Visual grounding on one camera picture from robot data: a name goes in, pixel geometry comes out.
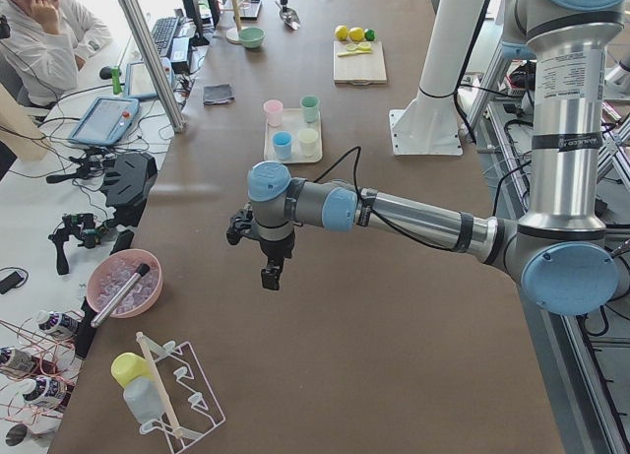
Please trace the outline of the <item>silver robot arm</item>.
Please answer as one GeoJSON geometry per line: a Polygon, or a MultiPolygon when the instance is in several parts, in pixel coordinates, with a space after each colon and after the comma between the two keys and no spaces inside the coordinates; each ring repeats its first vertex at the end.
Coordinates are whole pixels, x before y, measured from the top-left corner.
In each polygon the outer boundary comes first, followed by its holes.
{"type": "Polygon", "coordinates": [[[537,73],[532,182],[527,212],[517,220],[361,188],[315,183],[280,162],[248,173],[248,202],[226,237],[259,243],[267,258],[263,286],[277,290],[298,226],[347,231],[377,227],[424,246],[467,253],[508,275],[543,310],[582,315],[629,290],[629,264],[606,246],[595,212],[604,45],[620,28],[623,0],[515,0],[525,9],[526,36],[537,73]]]}

